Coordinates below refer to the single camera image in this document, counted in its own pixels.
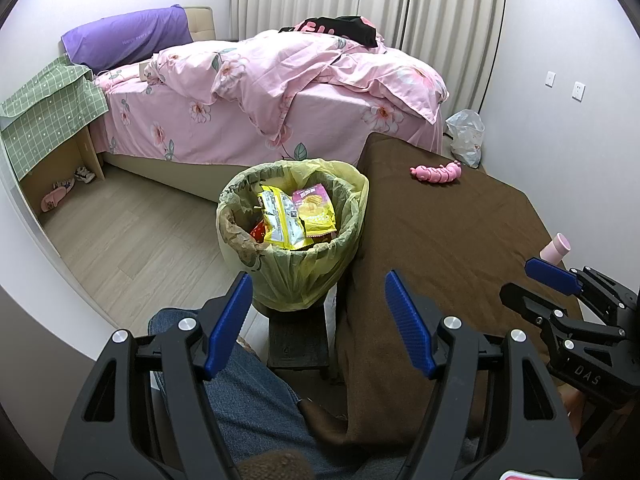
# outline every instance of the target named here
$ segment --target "yellow trash bag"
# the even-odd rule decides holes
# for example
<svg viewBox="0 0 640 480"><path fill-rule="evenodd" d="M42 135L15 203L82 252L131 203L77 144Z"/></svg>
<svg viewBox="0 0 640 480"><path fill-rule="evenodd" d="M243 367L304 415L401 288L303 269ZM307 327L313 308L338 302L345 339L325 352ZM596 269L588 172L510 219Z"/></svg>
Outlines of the yellow trash bag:
<svg viewBox="0 0 640 480"><path fill-rule="evenodd" d="M249 232L262 219L260 184L279 187L289 196L322 184L334 205L338 237L299 251L256 242ZM229 269L252 277L254 306L300 310L334 286L356 252L368 195L367 177L351 164L321 158L268 162L236 175L220 194L216 229Z"/></svg>

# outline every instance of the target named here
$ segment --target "pink toy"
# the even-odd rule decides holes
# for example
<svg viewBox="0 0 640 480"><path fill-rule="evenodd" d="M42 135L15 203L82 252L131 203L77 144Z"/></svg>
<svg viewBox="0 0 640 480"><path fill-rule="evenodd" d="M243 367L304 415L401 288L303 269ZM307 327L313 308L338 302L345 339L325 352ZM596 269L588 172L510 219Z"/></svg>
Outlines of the pink toy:
<svg viewBox="0 0 640 480"><path fill-rule="evenodd" d="M444 182L456 180L462 174L462 168L460 168L460 163L456 160L446 166L441 164L439 168L427 168L426 166L411 168L411 174L418 180L443 184Z"/></svg>
<svg viewBox="0 0 640 480"><path fill-rule="evenodd" d="M558 233L554 236L554 239L540 251L540 259L557 265L570 250L571 245L569 245L569 240L567 240L562 233Z"/></svg>

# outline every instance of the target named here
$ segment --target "bed frame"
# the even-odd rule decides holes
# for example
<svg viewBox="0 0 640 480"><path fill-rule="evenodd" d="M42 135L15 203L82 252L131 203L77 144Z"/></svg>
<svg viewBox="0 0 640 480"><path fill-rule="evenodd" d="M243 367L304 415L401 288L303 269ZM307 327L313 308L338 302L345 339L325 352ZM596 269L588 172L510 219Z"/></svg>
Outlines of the bed frame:
<svg viewBox="0 0 640 480"><path fill-rule="evenodd" d="M184 10L187 13L189 32L193 41L216 39L211 7L184 7ZM101 155L104 161L112 166L201 196L212 202L218 202L220 192L226 184L246 169L246 166L221 164L185 164L182 162L167 164L165 160L157 158L111 155L108 152Z"/></svg>

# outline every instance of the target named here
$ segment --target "pink cup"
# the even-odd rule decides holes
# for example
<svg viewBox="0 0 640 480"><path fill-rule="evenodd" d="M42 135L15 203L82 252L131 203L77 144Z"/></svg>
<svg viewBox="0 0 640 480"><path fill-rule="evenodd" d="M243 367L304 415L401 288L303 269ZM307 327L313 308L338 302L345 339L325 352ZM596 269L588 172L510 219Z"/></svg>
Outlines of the pink cup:
<svg viewBox="0 0 640 480"><path fill-rule="evenodd" d="M540 259L557 265L567 256L570 250L571 245L569 245L569 240L567 240L562 233L558 233L554 236L553 240L540 251Z"/></svg>

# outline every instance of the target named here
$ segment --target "yellow snack package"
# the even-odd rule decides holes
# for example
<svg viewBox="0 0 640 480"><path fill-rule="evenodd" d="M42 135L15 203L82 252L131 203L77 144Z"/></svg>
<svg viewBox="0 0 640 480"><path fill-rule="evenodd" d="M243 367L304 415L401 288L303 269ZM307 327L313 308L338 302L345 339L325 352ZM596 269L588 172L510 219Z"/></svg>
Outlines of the yellow snack package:
<svg viewBox="0 0 640 480"><path fill-rule="evenodd" d="M305 235L291 197L273 186L262 186L258 200L264 216L264 241L280 248L296 250L312 245L314 241Z"/></svg>
<svg viewBox="0 0 640 480"><path fill-rule="evenodd" d="M322 184L294 192L293 203L307 236L324 236L337 231L334 205Z"/></svg>

